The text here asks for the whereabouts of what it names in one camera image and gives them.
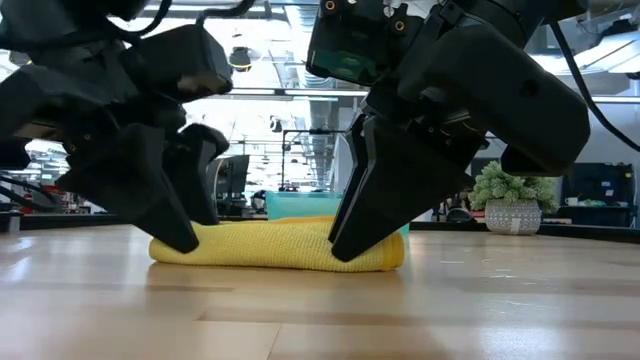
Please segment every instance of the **wooden table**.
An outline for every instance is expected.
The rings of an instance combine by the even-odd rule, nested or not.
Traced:
[[[640,246],[412,233],[396,272],[153,264],[127,226],[0,236],[0,359],[640,356]]]

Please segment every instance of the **green plant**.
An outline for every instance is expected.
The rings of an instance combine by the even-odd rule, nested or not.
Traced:
[[[471,193],[471,207],[482,210],[489,200],[536,200],[543,212],[555,212],[553,181],[549,178],[512,176],[496,161],[482,169],[476,176],[476,186]]]

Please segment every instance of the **wooden surface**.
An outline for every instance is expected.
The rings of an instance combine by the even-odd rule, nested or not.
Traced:
[[[0,236],[0,359],[640,357],[640,246],[412,233],[391,273],[153,264],[124,226]]]

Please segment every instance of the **yellow towel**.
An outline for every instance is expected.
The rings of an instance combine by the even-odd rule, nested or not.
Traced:
[[[152,259],[172,264],[252,266],[336,272],[389,271],[402,265],[402,235],[394,233],[356,259],[343,263],[331,255],[327,240],[333,217],[291,218],[201,226],[194,224],[200,245],[181,254],[157,239]]]

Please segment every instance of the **potted plant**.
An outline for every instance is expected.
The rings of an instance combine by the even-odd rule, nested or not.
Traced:
[[[554,212],[553,181],[512,176],[496,161],[482,169],[471,193],[471,207],[485,212],[489,230],[500,234],[532,235],[540,229],[542,212]]]

